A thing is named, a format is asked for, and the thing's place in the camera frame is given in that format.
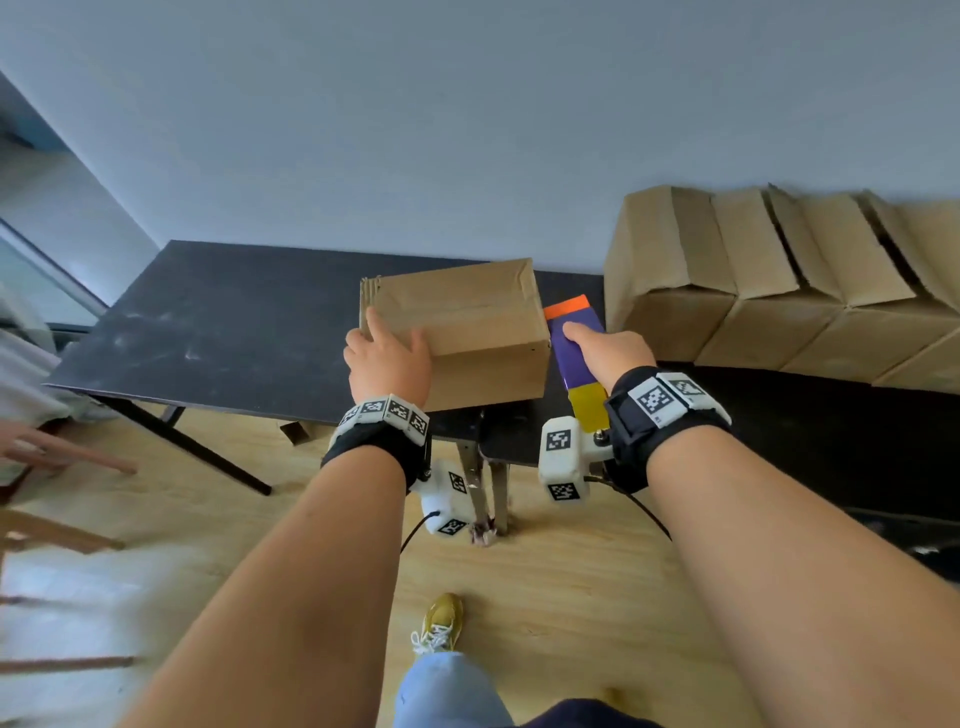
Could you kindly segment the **open-flap brown cardboard box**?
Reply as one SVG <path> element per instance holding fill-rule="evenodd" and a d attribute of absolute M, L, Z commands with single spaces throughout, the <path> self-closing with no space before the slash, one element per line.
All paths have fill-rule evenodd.
<path fill-rule="evenodd" d="M 801 202 L 750 187 L 713 195 L 735 301 L 698 366 L 782 370 L 845 308 Z"/>
<path fill-rule="evenodd" d="M 693 362 L 738 297 L 712 194 L 660 185 L 625 196 L 603 266 L 605 326 L 658 361 Z"/>
<path fill-rule="evenodd" d="M 862 199 L 921 296 L 956 318 L 947 333 L 884 372 L 873 385 L 960 396 L 960 199 L 892 203 L 873 191 Z"/>
<path fill-rule="evenodd" d="M 871 191 L 767 197 L 787 239 L 812 244 L 812 288 L 839 300 L 829 323 L 782 367 L 790 374 L 880 383 L 960 330 L 960 279 L 922 242 L 907 206 Z"/>

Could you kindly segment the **glass window with dark frame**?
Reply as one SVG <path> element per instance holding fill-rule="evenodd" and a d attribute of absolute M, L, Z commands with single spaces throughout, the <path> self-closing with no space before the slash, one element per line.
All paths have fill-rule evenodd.
<path fill-rule="evenodd" d="M 0 217 L 0 331 L 61 355 L 108 305 Z"/>

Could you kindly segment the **person's left hand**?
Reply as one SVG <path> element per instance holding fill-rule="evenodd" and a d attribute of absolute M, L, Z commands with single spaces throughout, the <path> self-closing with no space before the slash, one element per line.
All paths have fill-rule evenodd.
<path fill-rule="evenodd" d="M 366 309 L 368 334 L 354 328 L 345 335 L 343 359 L 349 369 L 349 386 L 355 404 L 395 394 L 424 408 L 430 393 L 432 364 L 413 366 L 409 344 L 393 334 L 373 306 Z"/>

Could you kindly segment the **black marker wristband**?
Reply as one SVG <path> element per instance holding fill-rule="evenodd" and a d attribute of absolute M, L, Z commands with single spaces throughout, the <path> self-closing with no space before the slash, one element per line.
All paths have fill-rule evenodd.
<path fill-rule="evenodd" d="M 424 410 L 396 394 L 375 396 L 344 413 L 321 465 L 358 448 L 375 447 L 396 460 L 410 492 L 432 475 L 432 442 L 431 418 Z"/>
<path fill-rule="evenodd" d="M 635 494 L 649 485 L 654 451 L 682 431 L 714 427 L 730 432 L 726 408 L 688 373 L 640 366 L 622 374 L 604 407 L 611 459 L 606 472 L 615 490 Z"/>

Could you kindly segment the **person's right hand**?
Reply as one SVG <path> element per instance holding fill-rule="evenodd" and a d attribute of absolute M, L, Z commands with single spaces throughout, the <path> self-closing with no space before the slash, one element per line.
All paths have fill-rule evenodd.
<path fill-rule="evenodd" d="M 613 394 L 617 382 L 638 368 L 657 368 L 651 348 L 641 334 L 632 331 L 603 333 L 597 331 L 597 342 L 579 346 L 586 368 L 606 394 Z"/>

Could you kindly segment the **person's right forearm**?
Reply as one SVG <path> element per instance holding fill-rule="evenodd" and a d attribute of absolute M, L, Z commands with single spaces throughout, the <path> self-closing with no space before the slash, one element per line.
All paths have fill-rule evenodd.
<path fill-rule="evenodd" d="M 647 477 L 768 725 L 960 728 L 960 589 L 719 428 Z"/>

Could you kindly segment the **person's left forearm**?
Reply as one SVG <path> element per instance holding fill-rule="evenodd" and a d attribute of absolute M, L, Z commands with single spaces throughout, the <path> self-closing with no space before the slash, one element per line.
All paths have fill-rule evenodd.
<path fill-rule="evenodd" d="M 322 466 L 118 728 L 374 728 L 405 497 L 376 447 Z"/>

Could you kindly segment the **dark blue garment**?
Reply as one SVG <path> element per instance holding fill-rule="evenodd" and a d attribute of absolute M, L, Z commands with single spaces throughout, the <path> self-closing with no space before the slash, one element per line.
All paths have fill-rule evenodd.
<path fill-rule="evenodd" d="M 564 699 L 515 728 L 665 728 L 596 698 Z"/>

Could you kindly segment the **black table with metal legs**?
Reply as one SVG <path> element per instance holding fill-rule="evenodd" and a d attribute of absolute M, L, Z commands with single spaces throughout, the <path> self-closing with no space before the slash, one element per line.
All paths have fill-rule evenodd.
<path fill-rule="evenodd" d="M 960 394 L 773 370 L 683 371 L 745 445 L 960 585 Z"/>

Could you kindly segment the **white cloth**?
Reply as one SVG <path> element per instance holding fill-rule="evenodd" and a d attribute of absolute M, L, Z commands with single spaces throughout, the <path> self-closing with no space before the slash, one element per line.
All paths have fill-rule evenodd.
<path fill-rule="evenodd" d="M 58 472 L 73 462 L 127 475 L 138 470 L 132 461 L 44 430 L 61 420 L 96 423 L 116 418 L 114 410 L 93 397 L 49 382 L 62 362 L 49 326 L 0 282 L 0 492 L 30 469 Z"/>

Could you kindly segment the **black table with slanted legs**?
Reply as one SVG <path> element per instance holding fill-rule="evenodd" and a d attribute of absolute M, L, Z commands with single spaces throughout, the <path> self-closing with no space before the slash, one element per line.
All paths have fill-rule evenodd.
<path fill-rule="evenodd" d="M 47 380 L 261 495 L 273 488 L 177 429 L 186 408 L 336 426 L 361 280 L 469 265 L 359 251 L 170 242 Z"/>

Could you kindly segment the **light blue jeans leg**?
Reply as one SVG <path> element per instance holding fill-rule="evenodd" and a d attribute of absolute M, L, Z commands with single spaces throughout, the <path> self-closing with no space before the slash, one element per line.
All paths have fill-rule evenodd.
<path fill-rule="evenodd" d="M 392 728 L 509 728 L 516 722 L 491 677 L 458 651 L 418 658 L 398 688 Z"/>

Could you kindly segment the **purple orange yellow hand tool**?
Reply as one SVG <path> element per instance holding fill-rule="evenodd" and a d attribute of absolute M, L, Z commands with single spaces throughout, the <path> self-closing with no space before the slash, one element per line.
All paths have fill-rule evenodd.
<path fill-rule="evenodd" d="M 603 322 L 586 295 L 548 305 L 543 314 L 573 416 L 584 431 L 608 429 L 609 416 L 604 406 L 607 392 L 587 366 L 581 347 L 564 334 L 567 322 L 579 323 L 595 333 L 605 334 Z"/>

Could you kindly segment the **yellow sneaker with white laces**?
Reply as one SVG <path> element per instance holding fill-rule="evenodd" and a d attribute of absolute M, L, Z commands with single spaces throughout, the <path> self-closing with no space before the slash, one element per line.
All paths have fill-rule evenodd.
<path fill-rule="evenodd" d="M 465 622 L 462 597 L 446 592 L 426 611 L 419 630 L 411 634 L 414 655 L 418 658 L 456 650 Z"/>

